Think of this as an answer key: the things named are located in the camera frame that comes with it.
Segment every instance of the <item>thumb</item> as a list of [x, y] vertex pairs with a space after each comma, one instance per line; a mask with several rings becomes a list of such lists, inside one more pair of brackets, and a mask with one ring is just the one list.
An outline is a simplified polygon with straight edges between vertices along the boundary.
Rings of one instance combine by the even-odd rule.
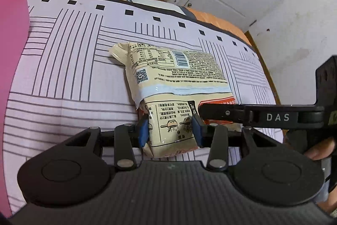
[[308, 151], [304, 153], [304, 155], [312, 160], [324, 159], [334, 151], [335, 146], [335, 139], [333, 137], [329, 137], [311, 147]]

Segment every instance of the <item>orange fabric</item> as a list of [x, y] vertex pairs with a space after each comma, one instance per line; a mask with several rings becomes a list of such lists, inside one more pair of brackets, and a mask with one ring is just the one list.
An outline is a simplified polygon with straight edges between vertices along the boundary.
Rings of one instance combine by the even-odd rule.
[[188, 10], [190, 12], [192, 12], [198, 20], [200, 20], [202, 22], [206, 22], [206, 23], [211, 23], [216, 27], [219, 27], [223, 30], [229, 31], [232, 34], [241, 38], [243, 41], [245, 41], [248, 45], [251, 46], [251, 44], [250, 44], [248, 38], [245, 36], [245, 34], [238, 27], [231, 24], [227, 20], [218, 18], [218, 17], [213, 16], [213, 15], [208, 14], [208, 13], [199, 12], [199, 11], [194, 10], [192, 8], [188, 8]]

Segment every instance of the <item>pink package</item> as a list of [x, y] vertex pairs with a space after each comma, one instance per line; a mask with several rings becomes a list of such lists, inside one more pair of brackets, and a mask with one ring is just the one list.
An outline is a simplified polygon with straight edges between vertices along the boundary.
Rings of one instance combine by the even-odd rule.
[[0, 212], [9, 217], [11, 209], [7, 198], [2, 159], [3, 127], [12, 80], [28, 37], [27, 0], [0, 0], [0, 11]]

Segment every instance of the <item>ribbed black surface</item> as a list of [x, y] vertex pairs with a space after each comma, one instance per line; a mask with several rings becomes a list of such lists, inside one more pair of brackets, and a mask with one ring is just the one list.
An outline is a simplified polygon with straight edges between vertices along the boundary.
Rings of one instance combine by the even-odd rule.
[[28, 204], [14, 225], [205, 225], [334, 224], [314, 204], [274, 208], [249, 200], [225, 174], [206, 171], [200, 162], [142, 162], [118, 173], [94, 199], [66, 209]]

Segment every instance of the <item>bed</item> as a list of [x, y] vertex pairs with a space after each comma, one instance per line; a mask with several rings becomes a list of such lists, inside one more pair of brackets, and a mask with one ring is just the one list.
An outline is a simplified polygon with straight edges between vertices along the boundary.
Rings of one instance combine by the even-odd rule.
[[[103, 131], [138, 116], [124, 68], [108, 49], [144, 42], [212, 54], [241, 104], [275, 104], [259, 58], [243, 32], [207, 13], [157, 0], [28, 0], [30, 28], [17, 65], [3, 125], [0, 205], [15, 214], [25, 205], [16, 175], [40, 152], [90, 126]], [[279, 129], [259, 129], [282, 141]], [[207, 160], [209, 149], [160, 161]], [[134, 149], [140, 163], [147, 157]], [[113, 148], [102, 157], [113, 163]], [[240, 159], [230, 148], [230, 162]]]

